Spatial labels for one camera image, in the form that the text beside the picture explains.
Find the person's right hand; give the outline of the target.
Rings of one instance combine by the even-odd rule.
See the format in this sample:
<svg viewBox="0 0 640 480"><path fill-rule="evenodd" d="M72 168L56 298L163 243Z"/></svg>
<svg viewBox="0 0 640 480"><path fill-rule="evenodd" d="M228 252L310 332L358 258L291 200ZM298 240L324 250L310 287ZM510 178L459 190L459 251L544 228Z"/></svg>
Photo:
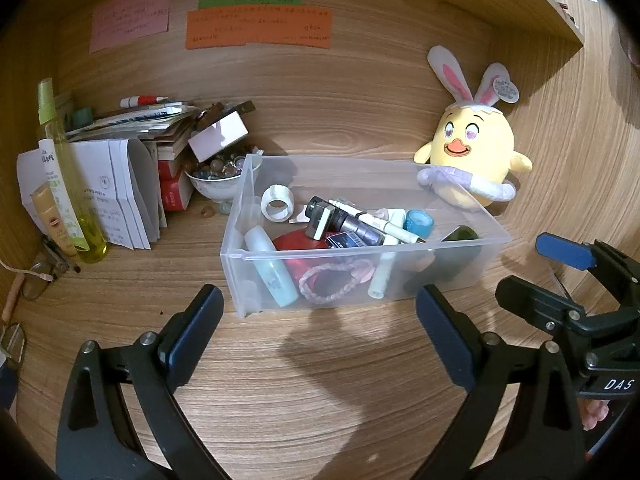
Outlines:
<svg viewBox="0 0 640 480"><path fill-rule="evenodd" d="M608 400L578 399L578 408L582 428L585 431L593 430L595 426L608 416Z"/></svg>

